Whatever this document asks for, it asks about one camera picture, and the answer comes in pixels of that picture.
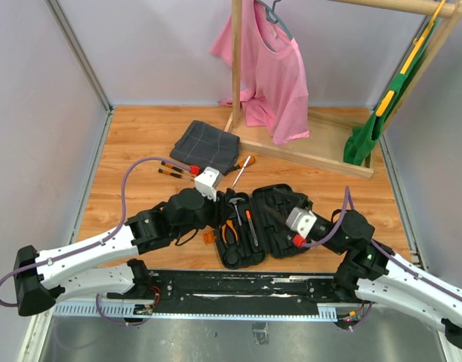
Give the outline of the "orange handled pliers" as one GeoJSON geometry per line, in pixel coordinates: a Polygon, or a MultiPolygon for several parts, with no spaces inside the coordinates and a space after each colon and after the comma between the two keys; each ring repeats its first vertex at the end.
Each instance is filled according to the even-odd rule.
{"type": "Polygon", "coordinates": [[[238,233],[235,229],[234,223],[231,219],[228,219],[221,228],[221,236],[225,244],[234,245],[239,241],[238,233]]]}

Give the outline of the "claw hammer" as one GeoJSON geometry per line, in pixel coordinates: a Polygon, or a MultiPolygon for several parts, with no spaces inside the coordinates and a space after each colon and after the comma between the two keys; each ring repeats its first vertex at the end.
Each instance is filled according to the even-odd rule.
{"type": "Polygon", "coordinates": [[[229,200],[229,203],[234,206],[234,209],[235,209],[235,212],[236,212],[236,217],[237,217],[237,220],[238,220],[238,224],[239,226],[242,226],[242,218],[241,218],[241,215],[240,215],[240,212],[239,212],[239,207],[238,207],[238,203],[239,202],[244,202],[245,199],[244,198],[241,198],[241,197],[233,197],[229,200]]]}

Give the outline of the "black handled nut driver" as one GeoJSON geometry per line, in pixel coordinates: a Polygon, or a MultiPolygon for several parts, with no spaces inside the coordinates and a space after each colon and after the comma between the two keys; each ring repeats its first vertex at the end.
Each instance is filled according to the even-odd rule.
{"type": "Polygon", "coordinates": [[[249,155],[249,156],[245,159],[244,163],[243,163],[242,166],[240,167],[240,171],[239,171],[238,175],[236,176],[236,178],[235,178],[235,180],[234,180],[232,186],[229,188],[230,190],[233,190],[233,191],[234,191],[234,189],[235,189],[235,187],[236,187],[236,185],[237,185],[237,183],[238,183],[240,177],[241,177],[242,174],[244,173],[245,168],[250,164],[250,161],[251,161],[252,158],[253,158],[253,156],[249,155]]]}

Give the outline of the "orange utility knife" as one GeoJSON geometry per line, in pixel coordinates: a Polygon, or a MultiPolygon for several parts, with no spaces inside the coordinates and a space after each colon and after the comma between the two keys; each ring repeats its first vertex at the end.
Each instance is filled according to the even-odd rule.
{"type": "Polygon", "coordinates": [[[248,221],[248,224],[249,224],[249,228],[250,228],[250,231],[251,231],[251,236],[252,236],[252,239],[253,239],[254,249],[256,251],[259,251],[259,242],[258,242],[258,239],[257,239],[257,234],[256,234],[256,230],[255,230],[255,227],[254,227],[254,224],[253,224],[253,220],[252,220],[252,217],[251,217],[251,211],[249,209],[247,209],[245,211],[245,214],[246,214],[247,221],[248,221]]]}

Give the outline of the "black plastic tool case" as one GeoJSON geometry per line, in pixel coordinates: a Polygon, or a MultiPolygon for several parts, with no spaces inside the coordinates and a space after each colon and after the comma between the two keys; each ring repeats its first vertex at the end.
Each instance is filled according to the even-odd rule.
{"type": "Polygon", "coordinates": [[[250,195],[244,192],[235,193],[234,197],[244,198],[244,202],[239,202],[239,212],[242,218],[242,226],[239,226],[234,209],[230,219],[233,221],[239,236],[239,241],[234,245],[227,245],[221,236],[221,227],[204,234],[206,244],[214,244],[222,265],[228,269],[247,268],[262,263],[268,256],[275,259],[285,259],[305,253],[305,248],[299,248],[293,243],[293,232],[286,225],[278,223],[265,210],[264,206],[288,216],[293,210],[293,206],[273,189],[292,188],[287,184],[277,184],[264,186],[255,189],[250,195]],[[245,211],[251,211],[251,217],[256,230],[259,242],[259,251],[254,249],[251,231],[247,221],[245,211]]]}

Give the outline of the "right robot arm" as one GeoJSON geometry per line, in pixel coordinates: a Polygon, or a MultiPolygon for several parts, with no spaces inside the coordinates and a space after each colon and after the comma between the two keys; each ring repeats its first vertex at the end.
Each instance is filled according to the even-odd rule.
{"type": "Polygon", "coordinates": [[[288,215],[270,206],[265,211],[291,233],[296,247],[323,246],[343,260],[331,283],[341,302],[360,299],[393,308],[439,332],[462,350],[462,289],[418,268],[393,249],[374,239],[374,226],[357,211],[349,190],[342,207],[330,219],[314,213],[308,198],[294,193],[288,215]]]}

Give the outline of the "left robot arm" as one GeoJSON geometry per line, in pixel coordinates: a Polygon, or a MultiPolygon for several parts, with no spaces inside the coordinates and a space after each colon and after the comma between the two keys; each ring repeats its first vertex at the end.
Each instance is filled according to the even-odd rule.
{"type": "Polygon", "coordinates": [[[63,300],[92,293],[145,297],[151,280],[138,256],[177,243],[190,232],[221,227],[231,215],[232,195],[231,189],[214,197],[195,188],[183,189],[76,244],[50,250],[21,247],[13,276],[17,313],[33,316],[63,300]]]}

